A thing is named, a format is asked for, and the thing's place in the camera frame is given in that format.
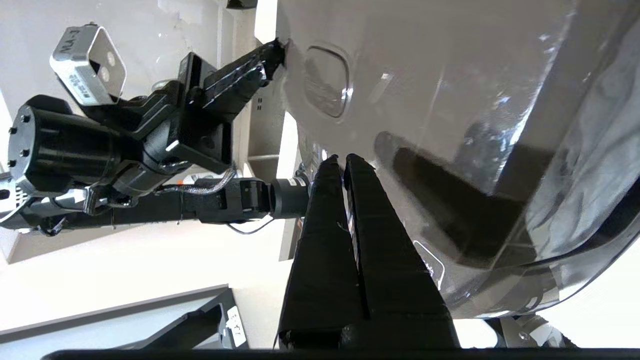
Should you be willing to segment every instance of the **white wall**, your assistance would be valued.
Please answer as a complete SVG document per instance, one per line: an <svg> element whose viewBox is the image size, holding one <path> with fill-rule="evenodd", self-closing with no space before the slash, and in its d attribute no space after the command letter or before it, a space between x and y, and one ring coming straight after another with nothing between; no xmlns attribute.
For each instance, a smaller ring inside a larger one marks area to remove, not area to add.
<svg viewBox="0 0 640 360"><path fill-rule="evenodd" d="M3 343L0 346L0 359L33 360L63 349L119 347L148 338L183 314L198 309L210 300L211 298L192 300Z"/></svg>
<svg viewBox="0 0 640 360"><path fill-rule="evenodd" d="M146 225L0 265L0 334L250 278L277 263L283 226L243 236L199 222Z"/></svg>
<svg viewBox="0 0 640 360"><path fill-rule="evenodd" d="M229 284L251 348L273 347L291 264L293 260L281 261Z"/></svg>
<svg viewBox="0 0 640 360"><path fill-rule="evenodd" d="M576 295L539 312L579 347L638 348L640 241Z"/></svg>
<svg viewBox="0 0 640 360"><path fill-rule="evenodd" d="M228 33L233 26L224 36L218 33L220 17L230 15L220 4L210 0L0 0L4 54L0 88L9 111L15 115L35 94L70 99L49 66L52 50L67 26L94 21L107 29L127 68L126 98L147 95L156 81L175 78L180 60L189 51L217 65L219 57L232 52L218 46L219 40L233 37Z"/></svg>

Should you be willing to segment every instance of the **cable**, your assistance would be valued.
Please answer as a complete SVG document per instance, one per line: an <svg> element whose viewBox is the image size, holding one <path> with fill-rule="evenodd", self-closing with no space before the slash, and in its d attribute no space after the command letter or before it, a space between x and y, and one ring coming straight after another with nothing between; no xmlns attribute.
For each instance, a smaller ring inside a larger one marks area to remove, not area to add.
<svg viewBox="0 0 640 360"><path fill-rule="evenodd" d="M60 234L60 231L62 231L62 228L67 224L67 222L68 222L67 217L63 217L62 220L60 220L60 222L58 222L58 224L54 226L51 230L44 229L40 225L38 225L37 229L44 236L48 236L51 238L53 236L56 236L57 234Z"/></svg>
<svg viewBox="0 0 640 360"><path fill-rule="evenodd" d="M272 221L274 221L274 220L276 220L276 219L272 218L271 220L267 221L267 223L266 223L266 224L264 224L264 225L260 226L260 227L259 227L259 228L257 228L256 230L251 230L251 231L247 231L247 232L244 232L244 231L242 231L242 230L239 230L238 228L231 226L231 224L227 224L227 226L229 226L229 227L231 228L231 230L233 230L233 231L237 232L237 233L238 233L238 234L240 234L240 235L251 235L251 234L255 234L255 233L257 233L258 231L260 231L260 230L264 229L264 227L265 227L265 226L269 225L269 224L270 224Z"/></svg>
<svg viewBox="0 0 640 360"><path fill-rule="evenodd" d="M158 188L154 194L160 195L162 193L168 192L182 192L182 193L190 193L193 195L210 195L213 193L217 193L220 190L224 189L224 187L229 184L229 181L233 179L237 174L236 164L232 163L231 166L225 170L224 175L219 183L215 184L212 188L204 188L202 186L196 185L166 185Z"/></svg>

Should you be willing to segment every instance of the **label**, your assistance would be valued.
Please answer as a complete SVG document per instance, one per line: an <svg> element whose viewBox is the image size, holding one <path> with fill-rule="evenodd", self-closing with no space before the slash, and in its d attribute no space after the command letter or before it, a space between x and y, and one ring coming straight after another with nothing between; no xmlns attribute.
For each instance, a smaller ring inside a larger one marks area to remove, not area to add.
<svg viewBox="0 0 640 360"><path fill-rule="evenodd" d="M89 94L89 90L86 88L84 81L77 74L69 75L69 84L76 91L76 93L85 99L91 99L91 95Z"/></svg>
<svg viewBox="0 0 640 360"><path fill-rule="evenodd" d="M305 180L301 177L295 177L295 180L298 180L298 182L300 183L300 186L306 186L307 183L305 183Z"/></svg>
<svg viewBox="0 0 640 360"><path fill-rule="evenodd" d="M80 34L80 30L70 30L65 33L65 38L60 40L60 52L61 53L70 53L71 49L73 49L76 44L76 38Z"/></svg>
<svg viewBox="0 0 640 360"><path fill-rule="evenodd" d="M246 336L244 335L244 329L242 327L242 321L240 321L240 313L238 307L234 306L227 311L227 328L231 330L232 339L236 347L246 342Z"/></svg>

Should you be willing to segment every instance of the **white label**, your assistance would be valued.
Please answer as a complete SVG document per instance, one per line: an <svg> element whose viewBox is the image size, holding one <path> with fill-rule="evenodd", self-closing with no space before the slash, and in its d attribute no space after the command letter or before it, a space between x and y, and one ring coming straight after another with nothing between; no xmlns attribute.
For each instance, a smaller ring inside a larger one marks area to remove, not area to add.
<svg viewBox="0 0 640 360"><path fill-rule="evenodd" d="M305 180L301 177L296 177L296 180L298 180L298 182L300 183L300 186L306 186L307 183L305 183Z"/></svg>
<svg viewBox="0 0 640 360"><path fill-rule="evenodd" d="M236 347L246 342L246 336L244 335L244 329L242 328L242 321L240 321L240 313L238 307L234 306L227 310L227 328L231 330L232 339Z"/></svg>
<svg viewBox="0 0 640 360"><path fill-rule="evenodd" d="M69 84L73 87L74 91L78 96L86 101L95 100L95 98L89 93L89 89L86 84L82 80L82 77L78 73L74 73L69 75Z"/></svg>

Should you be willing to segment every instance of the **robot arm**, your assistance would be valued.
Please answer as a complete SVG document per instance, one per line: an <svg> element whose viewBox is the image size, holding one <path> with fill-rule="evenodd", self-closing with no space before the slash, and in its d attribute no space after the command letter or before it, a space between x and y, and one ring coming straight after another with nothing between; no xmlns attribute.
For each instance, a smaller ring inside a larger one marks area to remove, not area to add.
<svg viewBox="0 0 640 360"><path fill-rule="evenodd" d="M46 95L20 107L9 130L10 172L0 175L0 226L52 236L62 228L303 216L306 188L235 178L231 155L233 119L283 60L277 40L220 70L189 53L176 80L125 100L125 68L104 28L67 28L50 64L87 117ZM162 186L193 164L225 176ZM299 201L277 204L289 190Z"/></svg>

